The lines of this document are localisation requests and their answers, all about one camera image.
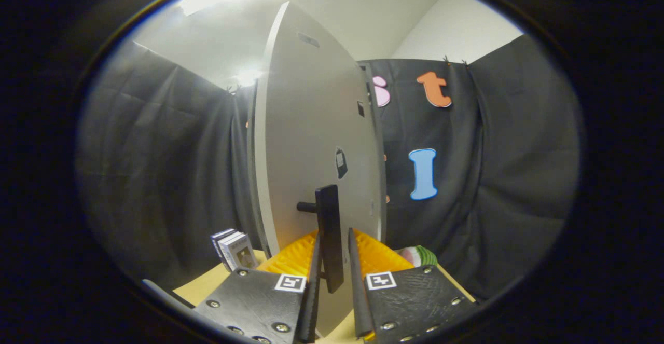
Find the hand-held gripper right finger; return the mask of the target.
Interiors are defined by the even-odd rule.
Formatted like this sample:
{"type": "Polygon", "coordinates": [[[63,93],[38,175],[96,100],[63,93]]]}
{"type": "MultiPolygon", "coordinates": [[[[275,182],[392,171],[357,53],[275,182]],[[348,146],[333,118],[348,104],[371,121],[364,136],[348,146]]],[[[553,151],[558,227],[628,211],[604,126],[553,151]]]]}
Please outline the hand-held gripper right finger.
{"type": "Polygon", "coordinates": [[[355,333],[364,342],[432,342],[479,309],[477,300],[433,264],[388,269],[374,239],[349,228],[355,333]]]}

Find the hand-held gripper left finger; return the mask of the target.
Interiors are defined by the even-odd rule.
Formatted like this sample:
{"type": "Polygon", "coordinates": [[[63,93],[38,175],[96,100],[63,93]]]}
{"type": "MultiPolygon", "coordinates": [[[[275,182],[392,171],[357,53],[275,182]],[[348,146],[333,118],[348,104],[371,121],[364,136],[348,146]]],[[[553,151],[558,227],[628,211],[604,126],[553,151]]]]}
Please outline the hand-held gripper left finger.
{"type": "Polygon", "coordinates": [[[301,273],[238,268],[194,311],[209,327],[241,343],[313,343],[322,268],[320,235],[312,231],[268,260],[301,273]]]}

